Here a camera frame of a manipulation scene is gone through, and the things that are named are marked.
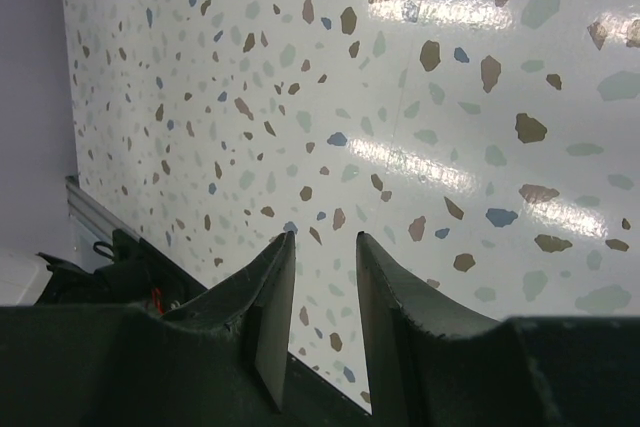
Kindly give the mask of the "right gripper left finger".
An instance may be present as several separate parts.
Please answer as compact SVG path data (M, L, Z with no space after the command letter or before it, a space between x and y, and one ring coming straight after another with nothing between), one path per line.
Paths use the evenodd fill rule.
M287 426L295 237L183 306L5 307L5 426Z

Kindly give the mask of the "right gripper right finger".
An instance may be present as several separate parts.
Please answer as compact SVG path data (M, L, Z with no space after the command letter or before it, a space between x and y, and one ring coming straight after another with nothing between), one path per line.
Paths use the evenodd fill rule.
M356 239L357 288L378 426L635 426L639 321L496 321Z

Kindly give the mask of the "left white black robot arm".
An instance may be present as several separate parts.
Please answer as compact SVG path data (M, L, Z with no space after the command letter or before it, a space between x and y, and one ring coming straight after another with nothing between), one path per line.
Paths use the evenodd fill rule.
M0 252L0 304L34 305L44 292L52 273L44 259L6 247Z

